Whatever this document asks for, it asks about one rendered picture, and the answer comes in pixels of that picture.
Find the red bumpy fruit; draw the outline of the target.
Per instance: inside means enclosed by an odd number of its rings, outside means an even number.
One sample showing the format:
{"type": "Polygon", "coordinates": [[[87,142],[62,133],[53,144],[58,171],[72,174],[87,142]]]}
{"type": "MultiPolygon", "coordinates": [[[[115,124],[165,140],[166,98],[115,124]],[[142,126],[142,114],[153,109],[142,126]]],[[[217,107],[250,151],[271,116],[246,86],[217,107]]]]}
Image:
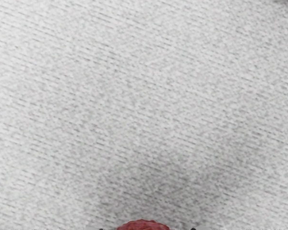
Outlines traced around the red bumpy fruit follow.
{"type": "Polygon", "coordinates": [[[132,220],[117,227],[116,230],[171,230],[167,225],[155,220],[132,220]]]}

